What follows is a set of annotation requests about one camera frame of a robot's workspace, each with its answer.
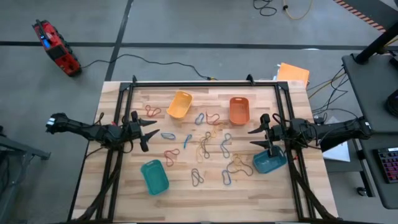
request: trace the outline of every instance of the wooden table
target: wooden table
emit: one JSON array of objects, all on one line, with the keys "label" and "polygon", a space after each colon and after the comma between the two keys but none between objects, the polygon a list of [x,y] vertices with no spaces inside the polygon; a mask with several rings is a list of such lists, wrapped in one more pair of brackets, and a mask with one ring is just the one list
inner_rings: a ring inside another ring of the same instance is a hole
[{"label": "wooden table", "polygon": [[[96,116],[98,118],[99,114],[104,112],[103,124],[108,124],[113,120],[119,84],[119,82],[104,83]],[[289,89],[295,117],[312,120],[307,93],[302,83],[289,82]],[[171,118],[166,112],[177,90],[193,95],[193,103],[188,114],[181,121]],[[249,100],[250,122],[244,126],[234,126],[229,122],[229,99],[234,96],[246,97]],[[124,114],[125,99],[126,97],[124,97],[121,116]],[[159,107],[162,112],[153,118],[148,118],[145,105]],[[226,144],[230,153],[242,155],[243,161],[251,167],[253,167],[253,155],[263,151],[262,147],[249,144],[249,141],[264,139],[264,133],[247,134],[247,132],[259,127],[259,117],[263,113],[278,113],[273,87],[135,88],[131,110],[136,110],[143,119],[157,120],[156,124],[143,128],[145,133],[159,128],[161,133],[174,133],[177,139],[174,141],[163,139],[158,133],[149,141],[149,152],[142,152],[139,144],[135,143],[134,150],[124,155],[114,221],[269,222],[297,220],[287,165],[269,174],[258,174],[255,170],[250,177],[244,172],[231,174],[231,185],[224,185],[221,176],[222,170],[226,169],[226,165],[231,162],[231,159],[223,157],[220,149],[224,134],[232,135],[232,140]],[[206,123],[196,125],[194,121],[200,113],[206,111],[209,114],[220,114],[220,121],[225,125],[217,126],[216,137],[208,141],[206,148],[210,152],[210,158],[204,159],[203,163],[198,163],[196,152],[199,140],[206,131],[212,131],[213,126]],[[187,148],[183,149],[183,142],[188,134],[192,134],[193,137],[188,142]],[[88,152],[97,148],[99,144],[91,142]],[[125,151],[129,149],[130,144],[126,144]],[[180,154],[171,156],[175,164],[167,167],[164,151],[172,149],[180,149]],[[303,155],[311,189],[326,209],[337,216],[322,152],[308,148],[303,150]],[[73,218],[80,216],[99,192],[105,159],[106,150],[102,150],[85,161]],[[170,182],[169,189],[157,196],[148,194],[140,172],[144,163],[154,159],[162,161]],[[191,170],[193,168],[197,168],[205,179],[204,183],[199,184],[198,187],[192,185]],[[300,196],[306,211],[303,192]]]}]

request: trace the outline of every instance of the computer keyboard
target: computer keyboard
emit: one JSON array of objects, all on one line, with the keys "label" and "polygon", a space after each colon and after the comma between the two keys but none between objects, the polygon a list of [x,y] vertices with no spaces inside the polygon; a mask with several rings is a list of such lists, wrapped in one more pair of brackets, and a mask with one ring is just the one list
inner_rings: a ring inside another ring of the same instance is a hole
[{"label": "computer keyboard", "polygon": [[398,149],[375,149],[387,183],[398,183]]}]

